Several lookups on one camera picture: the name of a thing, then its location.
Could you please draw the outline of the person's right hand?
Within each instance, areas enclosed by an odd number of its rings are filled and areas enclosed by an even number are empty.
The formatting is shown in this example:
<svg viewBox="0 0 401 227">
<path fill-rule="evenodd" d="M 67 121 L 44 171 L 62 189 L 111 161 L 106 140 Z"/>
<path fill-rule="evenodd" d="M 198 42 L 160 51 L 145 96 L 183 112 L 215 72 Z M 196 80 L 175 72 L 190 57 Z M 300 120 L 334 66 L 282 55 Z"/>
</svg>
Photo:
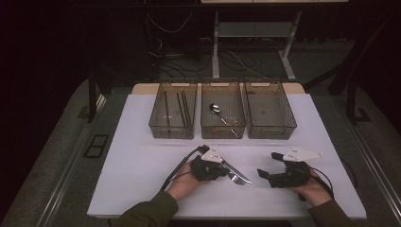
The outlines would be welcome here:
<svg viewBox="0 0 401 227">
<path fill-rule="evenodd" d="M 333 200 L 325 188 L 313 178 L 310 178 L 304 185 L 291 187 L 290 190 L 302 195 L 312 207 L 317 207 Z"/>
</svg>

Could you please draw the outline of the wooden-handled metal fork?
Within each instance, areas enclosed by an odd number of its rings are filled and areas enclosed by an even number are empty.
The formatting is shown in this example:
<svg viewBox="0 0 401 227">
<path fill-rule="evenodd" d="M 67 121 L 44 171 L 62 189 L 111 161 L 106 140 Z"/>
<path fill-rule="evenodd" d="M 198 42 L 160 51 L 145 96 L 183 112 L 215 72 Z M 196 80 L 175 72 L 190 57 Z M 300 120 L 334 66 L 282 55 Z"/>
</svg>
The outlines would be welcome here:
<svg viewBox="0 0 401 227">
<path fill-rule="evenodd" d="M 228 177 L 230 178 L 230 180 L 233 183 L 239 184 L 239 185 L 244 185 L 246 182 L 244 180 L 242 180 L 241 178 L 239 178 L 237 175 L 235 175 L 234 173 L 229 173 Z"/>
</svg>

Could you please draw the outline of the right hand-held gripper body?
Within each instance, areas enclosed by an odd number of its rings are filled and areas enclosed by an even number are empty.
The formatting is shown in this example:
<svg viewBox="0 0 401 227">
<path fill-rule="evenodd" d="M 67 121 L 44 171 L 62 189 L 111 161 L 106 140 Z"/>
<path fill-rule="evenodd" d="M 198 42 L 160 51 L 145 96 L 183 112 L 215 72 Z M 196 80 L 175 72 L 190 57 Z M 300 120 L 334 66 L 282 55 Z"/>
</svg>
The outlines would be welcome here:
<svg viewBox="0 0 401 227">
<path fill-rule="evenodd" d="M 304 148 L 291 147 L 284 155 L 285 172 L 270 175 L 270 186 L 272 188 L 297 187 L 306 184 L 310 179 L 309 165 L 307 160 L 322 158 L 319 152 Z"/>
</svg>

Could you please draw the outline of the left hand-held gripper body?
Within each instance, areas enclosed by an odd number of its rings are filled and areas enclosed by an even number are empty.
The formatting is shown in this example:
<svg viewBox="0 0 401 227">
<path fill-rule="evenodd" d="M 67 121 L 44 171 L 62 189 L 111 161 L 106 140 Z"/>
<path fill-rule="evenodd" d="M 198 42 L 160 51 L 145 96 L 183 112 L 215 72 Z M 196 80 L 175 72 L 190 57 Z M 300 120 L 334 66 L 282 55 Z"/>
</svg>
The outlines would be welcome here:
<svg viewBox="0 0 401 227">
<path fill-rule="evenodd" d="M 222 176 L 219 163 L 203 161 L 200 155 L 190 162 L 190 169 L 199 182 L 214 181 Z"/>
</svg>

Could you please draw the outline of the metal spoon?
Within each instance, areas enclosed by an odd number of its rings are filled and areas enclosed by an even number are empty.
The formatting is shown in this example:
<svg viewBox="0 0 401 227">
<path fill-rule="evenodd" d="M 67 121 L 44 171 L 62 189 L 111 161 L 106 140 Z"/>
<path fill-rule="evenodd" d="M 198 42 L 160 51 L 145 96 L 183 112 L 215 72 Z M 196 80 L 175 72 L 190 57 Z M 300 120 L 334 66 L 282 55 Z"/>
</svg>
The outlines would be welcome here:
<svg viewBox="0 0 401 227">
<path fill-rule="evenodd" d="M 217 115 L 218 118 L 223 122 L 224 125 L 228 125 L 227 121 L 220 115 L 220 108 L 217 104 L 211 103 L 209 105 L 209 110 L 212 114 Z M 238 134 L 235 132 L 234 129 L 230 129 L 230 131 L 236 138 L 239 138 Z"/>
</svg>

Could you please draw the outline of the grey metal floor rail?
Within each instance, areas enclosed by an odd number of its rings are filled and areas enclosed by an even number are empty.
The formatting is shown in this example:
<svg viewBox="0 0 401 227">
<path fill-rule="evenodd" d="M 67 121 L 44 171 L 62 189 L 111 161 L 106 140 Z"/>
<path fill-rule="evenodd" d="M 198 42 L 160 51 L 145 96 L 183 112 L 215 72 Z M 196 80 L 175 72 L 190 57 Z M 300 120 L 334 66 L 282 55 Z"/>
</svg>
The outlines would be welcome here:
<svg viewBox="0 0 401 227">
<path fill-rule="evenodd" d="M 346 126 L 340 159 L 375 226 L 401 227 L 401 137 L 370 122 Z"/>
<path fill-rule="evenodd" d="M 59 207 L 65 196 L 65 193 L 72 182 L 75 171 L 78 168 L 78 164 L 83 156 L 85 149 L 85 143 L 88 141 L 90 134 L 93 131 L 94 126 L 98 117 L 95 116 L 91 123 L 85 123 L 83 129 L 80 132 L 77 142 L 75 143 L 73 152 L 68 160 L 66 167 L 64 168 L 54 190 L 51 193 L 50 199 L 41 214 L 41 217 L 36 224 L 36 227 L 51 227 L 55 216 L 58 213 Z"/>
</svg>

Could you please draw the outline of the clear brown plastic bin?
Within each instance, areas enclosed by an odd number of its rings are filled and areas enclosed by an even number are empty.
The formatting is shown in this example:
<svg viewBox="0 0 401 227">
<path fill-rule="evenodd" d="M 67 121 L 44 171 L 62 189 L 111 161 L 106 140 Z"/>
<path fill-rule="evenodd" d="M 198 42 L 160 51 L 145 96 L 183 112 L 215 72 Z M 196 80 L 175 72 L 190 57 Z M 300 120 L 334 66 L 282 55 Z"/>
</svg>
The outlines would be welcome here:
<svg viewBox="0 0 401 227">
<path fill-rule="evenodd" d="M 170 126 L 166 125 L 165 93 L 168 93 Z M 191 127 L 184 127 L 176 93 L 185 91 L 191 118 Z M 154 138 L 193 139 L 195 135 L 195 111 L 198 96 L 198 82 L 195 79 L 163 79 L 155 97 L 148 125 Z"/>
<path fill-rule="evenodd" d="M 280 80 L 245 79 L 243 98 L 249 138 L 288 140 L 297 128 Z"/>
<path fill-rule="evenodd" d="M 232 133 L 214 134 L 212 126 L 219 120 L 212 114 L 209 105 L 215 103 L 220 115 L 242 129 L 236 138 Z M 203 79 L 201 81 L 200 126 L 203 139 L 241 139 L 246 120 L 243 111 L 241 90 L 238 79 Z"/>
</svg>

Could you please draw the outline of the person's left hand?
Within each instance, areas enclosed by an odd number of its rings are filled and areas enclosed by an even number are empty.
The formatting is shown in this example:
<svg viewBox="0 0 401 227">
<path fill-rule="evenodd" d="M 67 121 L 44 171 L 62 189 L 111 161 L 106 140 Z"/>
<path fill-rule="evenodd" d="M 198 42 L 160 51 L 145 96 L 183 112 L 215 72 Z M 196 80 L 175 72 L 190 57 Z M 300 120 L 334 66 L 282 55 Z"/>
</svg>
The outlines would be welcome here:
<svg viewBox="0 0 401 227">
<path fill-rule="evenodd" d="M 179 201 L 194 192 L 205 182 L 198 181 L 191 173 L 190 163 L 186 163 L 178 171 L 178 176 L 167 189 L 167 193 L 175 200 Z"/>
</svg>

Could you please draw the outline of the black metal stand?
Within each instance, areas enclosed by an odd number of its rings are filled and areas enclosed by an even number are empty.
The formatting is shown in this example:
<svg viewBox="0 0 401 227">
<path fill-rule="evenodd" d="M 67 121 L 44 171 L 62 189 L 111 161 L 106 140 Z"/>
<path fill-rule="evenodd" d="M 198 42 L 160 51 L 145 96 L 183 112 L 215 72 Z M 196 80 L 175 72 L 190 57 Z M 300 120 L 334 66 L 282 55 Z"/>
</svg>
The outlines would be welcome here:
<svg viewBox="0 0 401 227">
<path fill-rule="evenodd" d="M 356 125 L 358 122 L 370 122 L 371 118 L 363 108 L 356 107 L 357 101 L 357 81 L 350 79 L 348 82 L 347 102 L 346 102 L 346 115 L 352 124 Z"/>
<path fill-rule="evenodd" d="M 88 105 L 80 109 L 78 118 L 86 118 L 91 123 L 96 116 L 96 76 L 93 70 L 88 71 Z"/>
</svg>

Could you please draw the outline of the white table cover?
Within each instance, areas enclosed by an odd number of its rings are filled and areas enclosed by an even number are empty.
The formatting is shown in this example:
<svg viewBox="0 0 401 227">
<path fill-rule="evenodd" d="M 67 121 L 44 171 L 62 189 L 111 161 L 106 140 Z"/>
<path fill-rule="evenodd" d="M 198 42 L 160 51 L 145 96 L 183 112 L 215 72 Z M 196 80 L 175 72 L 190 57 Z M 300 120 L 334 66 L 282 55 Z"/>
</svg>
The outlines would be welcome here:
<svg viewBox="0 0 401 227">
<path fill-rule="evenodd" d="M 334 186 L 337 203 L 350 218 L 365 218 L 366 211 L 353 187 L 311 96 L 291 95 L 288 101 L 297 127 L 288 140 L 217 139 L 205 142 L 156 139 L 148 121 L 155 97 L 130 95 L 121 114 L 113 141 L 87 211 L 97 218 L 116 218 L 140 201 L 151 199 L 184 156 L 206 144 L 249 182 L 238 185 L 219 178 L 199 187 L 179 202 L 180 219 L 298 219 L 308 215 L 308 203 L 288 189 L 272 188 L 259 177 L 259 170 L 281 173 L 283 163 L 271 158 L 274 152 L 292 148 L 318 153 L 310 165 L 322 171 Z"/>
</svg>

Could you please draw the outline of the white standing desk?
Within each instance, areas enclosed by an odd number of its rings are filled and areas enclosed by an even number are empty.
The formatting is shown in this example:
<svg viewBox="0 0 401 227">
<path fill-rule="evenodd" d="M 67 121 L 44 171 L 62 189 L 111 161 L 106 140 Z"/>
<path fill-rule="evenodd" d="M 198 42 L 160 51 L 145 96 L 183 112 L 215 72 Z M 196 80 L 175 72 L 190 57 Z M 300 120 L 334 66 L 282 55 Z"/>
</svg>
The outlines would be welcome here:
<svg viewBox="0 0 401 227">
<path fill-rule="evenodd" d="M 349 0 L 200 0 L 203 6 L 221 7 L 214 10 L 214 36 L 212 52 L 213 77 L 220 76 L 218 43 L 220 38 L 284 38 L 286 45 L 278 51 L 278 55 L 287 78 L 296 79 L 288 59 L 288 54 L 295 40 L 303 12 L 307 7 L 316 8 L 323 5 L 340 5 Z M 291 10 L 293 16 L 288 20 L 267 21 L 252 19 L 250 22 L 223 22 L 219 14 L 227 8 L 241 10 Z"/>
</svg>

